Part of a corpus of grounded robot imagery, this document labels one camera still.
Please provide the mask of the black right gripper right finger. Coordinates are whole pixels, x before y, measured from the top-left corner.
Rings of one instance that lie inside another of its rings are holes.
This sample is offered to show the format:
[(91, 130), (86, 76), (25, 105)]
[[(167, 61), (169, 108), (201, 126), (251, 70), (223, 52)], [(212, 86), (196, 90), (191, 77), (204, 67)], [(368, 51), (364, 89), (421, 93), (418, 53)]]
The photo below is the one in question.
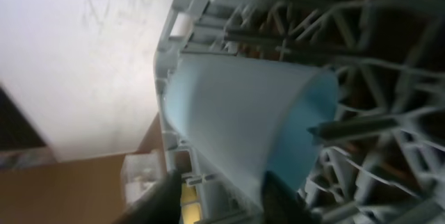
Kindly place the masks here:
[(310, 224), (311, 214), (305, 210), (296, 194), (272, 171), (267, 171), (261, 187), (264, 223)]

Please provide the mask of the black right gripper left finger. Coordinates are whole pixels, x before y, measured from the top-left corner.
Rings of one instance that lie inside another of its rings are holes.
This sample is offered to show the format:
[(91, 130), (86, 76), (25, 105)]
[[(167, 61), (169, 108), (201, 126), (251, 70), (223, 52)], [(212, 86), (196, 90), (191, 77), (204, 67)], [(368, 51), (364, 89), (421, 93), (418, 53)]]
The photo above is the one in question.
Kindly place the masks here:
[(126, 210), (117, 224), (179, 224), (181, 219), (181, 173), (170, 171), (156, 188)]

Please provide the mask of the light blue cup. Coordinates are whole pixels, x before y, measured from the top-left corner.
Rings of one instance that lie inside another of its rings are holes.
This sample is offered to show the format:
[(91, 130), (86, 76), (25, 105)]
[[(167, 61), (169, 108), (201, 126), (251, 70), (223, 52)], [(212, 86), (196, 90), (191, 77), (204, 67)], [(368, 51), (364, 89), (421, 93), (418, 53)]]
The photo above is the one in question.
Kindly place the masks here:
[(314, 167), (312, 128), (334, 119), (331, 70), (234, 56), (183, 57), (163, 96), (172, 128), (242, 196), (261, 204), (267, 171), (293, 191)]

